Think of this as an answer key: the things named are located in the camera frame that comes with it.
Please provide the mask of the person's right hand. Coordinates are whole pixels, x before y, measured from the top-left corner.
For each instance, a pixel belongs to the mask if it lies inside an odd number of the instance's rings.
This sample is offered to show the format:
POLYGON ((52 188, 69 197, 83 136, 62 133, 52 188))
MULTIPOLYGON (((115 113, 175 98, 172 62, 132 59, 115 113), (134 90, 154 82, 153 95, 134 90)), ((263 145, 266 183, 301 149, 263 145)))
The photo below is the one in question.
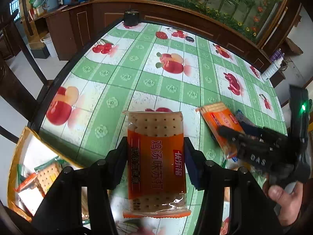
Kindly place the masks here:
POLYGON ((288 194, 282 187, 278 185, 269 186, 269 182, 266 181, 263 185, 263 192, 281 206, 278 219, 283 227, 295 223, 301 208, 303 183, 297 181, 293 191, 288 194))

